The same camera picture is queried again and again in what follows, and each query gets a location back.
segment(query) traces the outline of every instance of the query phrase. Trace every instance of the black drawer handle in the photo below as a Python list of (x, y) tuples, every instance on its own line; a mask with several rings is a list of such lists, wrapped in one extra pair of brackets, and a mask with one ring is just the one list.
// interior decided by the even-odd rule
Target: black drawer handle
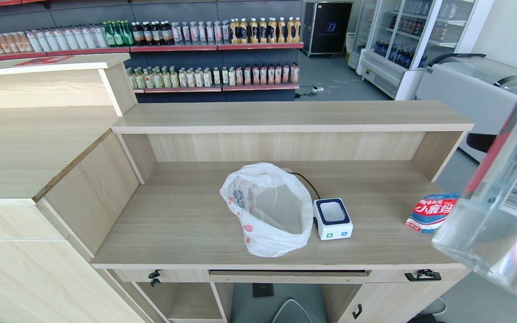
[(411, 282), (430, 282), (432, 280), (442, 280), (439, 272), (435, 272), (429, 269), (419, 270), (416, 276), (413, 276), (411, 272), (404, 274), (407, 280)]
[(352, 317), (354, 317), (355, 319), (357, 319), (363, 312), (363, 305), (362, 304), (359, 304), (359, 312), (356, 313), (355, 311), (352, 312)]

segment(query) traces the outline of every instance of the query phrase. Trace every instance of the clear plastic bottle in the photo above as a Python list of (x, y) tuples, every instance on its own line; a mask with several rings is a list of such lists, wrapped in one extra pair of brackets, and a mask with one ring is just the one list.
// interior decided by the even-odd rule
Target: clear plastic bottle
[(432, 243), (517, 294), (517, 102)]

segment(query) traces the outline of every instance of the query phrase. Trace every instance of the green bottle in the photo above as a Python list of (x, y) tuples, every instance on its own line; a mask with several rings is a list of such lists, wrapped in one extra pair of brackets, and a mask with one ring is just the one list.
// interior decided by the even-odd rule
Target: green bottle
[(117, 46), (123, 46), (123, 32), (121, 31), (121, 21), (117, 21), (117, 24), (115, 24), (114, 21), (111, 21), (111, 25), (113, 27), (113, 31), (115, 31), (115, 34), (113, 37), (115, 37), (115, 45)]
[(115, 46), (115, 35), (114, 35), (115, 33), (113, 32), (113, 29), (111, 28), (110, 21), (109, 22), (104, 21), (103, 26), (105, 26), (105, 37), (107, 38), (107, 45), (109, 45), (109, 47), (114, 47)]

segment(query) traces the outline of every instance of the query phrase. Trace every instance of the wooden cabinet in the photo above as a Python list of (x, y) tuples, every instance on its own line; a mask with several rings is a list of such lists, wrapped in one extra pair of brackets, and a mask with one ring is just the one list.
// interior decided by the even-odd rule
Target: wooden cabinet
[(355, 289), (345, 311), (332, 323), (407, 322), (456, 282), (370, 283)]

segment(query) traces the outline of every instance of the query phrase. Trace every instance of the snack package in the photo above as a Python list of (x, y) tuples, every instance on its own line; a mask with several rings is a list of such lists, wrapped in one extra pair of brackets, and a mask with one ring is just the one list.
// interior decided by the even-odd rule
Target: snack package
[(432, 194), (425, 196), (412, 211), (406, 225), (422, 233), (435, 233), (442, 225), (460, 194)]

